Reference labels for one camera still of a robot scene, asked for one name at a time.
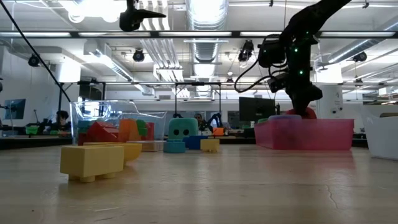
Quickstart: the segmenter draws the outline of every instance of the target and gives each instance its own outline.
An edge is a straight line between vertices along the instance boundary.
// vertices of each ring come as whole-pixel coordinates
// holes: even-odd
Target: white container
[[[361,112],[369,151],[372,156],[398,160],[398,116],[378,118],[366,106],[363,107]]]

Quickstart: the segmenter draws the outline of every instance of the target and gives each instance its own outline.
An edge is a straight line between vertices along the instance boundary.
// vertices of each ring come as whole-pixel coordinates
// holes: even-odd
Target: person
[[[292,115],[292,114],[296,114],[296,111],[294,109],[288,110],[286,111],[286,114]],[[301,117],[303,119],[316,119],[317,115],[315,114],[315,111],[309,107],[307,107],[307,109],[305,109],[305,114],[301,115]]]
[[[69,118],[69,114],[66,111],[58,111],[57,112],[57,121],[54,124],[54,127],[52,130],[57,130],[57,131],[70,131],[71,130],[71,125],[70,122],[67,122],[67,119]]]

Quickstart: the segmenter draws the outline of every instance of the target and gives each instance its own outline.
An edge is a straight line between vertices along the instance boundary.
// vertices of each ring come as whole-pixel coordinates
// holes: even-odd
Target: yellow lego-style brick
[[[96,176],[113,178],[123,170],[122,146],[67,146],[61,150],[60,172],[70,180],[93,182]]]
[[[200,140],[200,149],[203,152],[218,152],[220,149],[219,139],[202,139]]]
[[[142,144],[138,143],[123,143],[123,142],[86,142],[85,146],[97,146],[97,145],[106,145],[106,146],[122,146],[124,148],[124,164],[127,161],[136,160],[142,151]]]

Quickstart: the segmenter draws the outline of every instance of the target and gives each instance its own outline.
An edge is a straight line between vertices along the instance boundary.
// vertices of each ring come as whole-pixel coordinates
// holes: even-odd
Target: red object
[[[153,141],[155,140],[155,123],[148,122],[145,124],[147,131],[147,136],[142,136],[143,141]]]
[[[316,119],[317,115],[315,114],[315,111],[311,108],[307,108],[305,109],[305,112],[307,113],[304,116],[301,116],[303,119]],[[286,114],[288,115],[295,115],[296,114],[296,110],[295,109],[291,109],[286,111]]]
[[[256,124],[256,144],[277,150],[350,150],[353,119],[272,120]]]
[[[94,142],[117,142],[119,130],[103,121],[96,121],[87,131],[87,137]]]
[[[78,139],[79,146],[84,145],[85,142],[94,142],[86,133],[80,133]]]

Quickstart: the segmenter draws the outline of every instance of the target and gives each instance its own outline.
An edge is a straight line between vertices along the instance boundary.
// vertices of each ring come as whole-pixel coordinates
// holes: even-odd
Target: security camera
[[[120,13],[119,27],[124,32],[138,30],[141,22],[149,18],[165,18],[166,15],[145,9],[136,9],[134,4],[138,0],[127,0],[127,10]]]
[[[38,66],[39,66],[39,63],[40,63],[40,60],[39,60],[39,58],[38,58],[36,55],[32,54],[32,56],[30,57],[30,59],[28,60],[27,63],[28,63],[31,67],[38,67]]]
[[[252,40],[246,40],[241,49],[241,52],[239,53],[238,60],[240,62],[247,62],[250,59],[253,50],[254,45]]]
[[[142,52],[142,49],[136,49],[136,52],[134,53],[134,55],[132,56],[132,59],[135,62],[142,62],[145,59],[145,55]]]
[[[352,58],[352,60],[353,60],[354,62],[364,62],[364,61],[366,61],[366,59],[368,59],[368,56],[366,55],[365,52],[361,52],[361,53],[355,55],[355,56]]]

